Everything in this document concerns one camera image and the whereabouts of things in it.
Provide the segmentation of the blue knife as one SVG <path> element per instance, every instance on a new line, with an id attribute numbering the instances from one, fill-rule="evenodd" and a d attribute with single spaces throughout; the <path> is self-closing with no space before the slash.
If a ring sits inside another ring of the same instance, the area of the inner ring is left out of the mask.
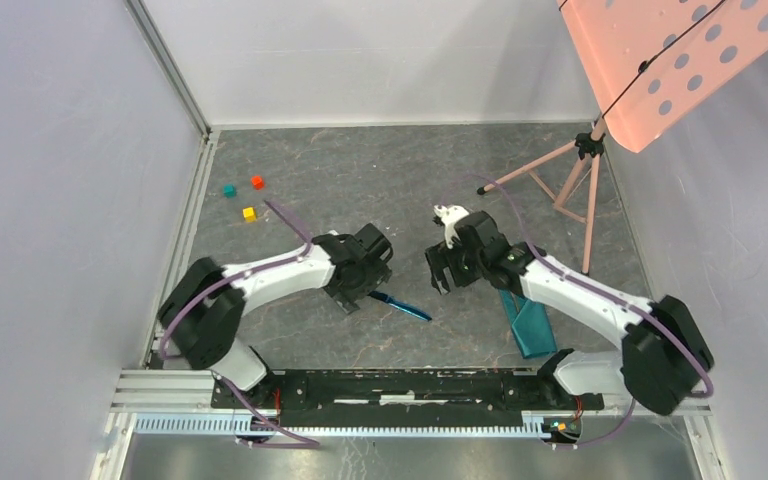
<path id="1" fill-rule="evenodd" d="M 400 300 L 398 300 L 398 299 L 396 299 L 396 298 L 394 298 L 394 297 L 392 297 L 390 295 L 387 295 L 387 294 L 385 294 L 383 292 L 372 291 L 372 292 L 370 292 L 368 294 L 368 297 L 370 297 L 372 299 L 375 299 L 375 300 L 377 300 L 379 302 L 382 302 L 382 303 L 390 306 L 391 308 L 399 310 L 399 311 L 401 311 L 403 313 L 406 313 L 408 315 L 411 315 L 413 317 L 421 319 L 423 321 L 426 321 L 426 322 L 431 322 L 432 321 L 432 316 L 429 315 L 428 313 L 422 311 L 418 307 L 410 305 L 410 304 L 407 304 L 407 303 L 404 303 L 404 302 L 402 302 L 402 301 L 400 301 Z"/>

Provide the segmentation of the teal cloth napkin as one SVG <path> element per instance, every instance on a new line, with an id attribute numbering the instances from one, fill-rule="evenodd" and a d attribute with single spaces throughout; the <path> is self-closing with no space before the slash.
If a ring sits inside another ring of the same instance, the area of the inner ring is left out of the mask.
<path id="1" fill-rule="evenodd" d="M 498 293 L 522 357 L 536 359 L 555 354 L 558 347 L 545 306 L 504 290 Z"/>

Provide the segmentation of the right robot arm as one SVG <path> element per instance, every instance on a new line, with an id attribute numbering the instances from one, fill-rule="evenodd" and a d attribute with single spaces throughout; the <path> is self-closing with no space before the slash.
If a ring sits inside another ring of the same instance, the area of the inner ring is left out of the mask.
<path id="1" fill-rule="evenodd" d="M 528 242 L 511 244 L 485 211 L 436 205 L 440 243 L 426 249 L 431 285 L 446 294 L 478 280 L 553 308 L 614 346 L 612 352 L 558 357 L 537 382 L 540 400 L 562 408 L 577 395 L 627 392 L 667 416 L 688 398 L 714 393 L 714 359 L 681 300 L 624 293 L 568 268 Z"/>

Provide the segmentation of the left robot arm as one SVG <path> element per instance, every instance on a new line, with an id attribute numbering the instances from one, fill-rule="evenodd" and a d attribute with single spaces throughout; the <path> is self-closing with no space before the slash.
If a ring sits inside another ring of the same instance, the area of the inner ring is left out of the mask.
<path id="1" fill-rule="evenodd" d="M 238 336 L 244 316 L 308 290 L 322 290 L 345 313 L 391 276 L 393 247 L 376 226 L 354 234 L 328 232 L 295 250 L 266 259 L 220 265 L 196 260 L 160 306 L 164 329 L 158 345 L 163 359 L 180 357 L 193 370 L 211 371 L 236 386 L 250 407 L 274 394 L 269 368 Z"/>

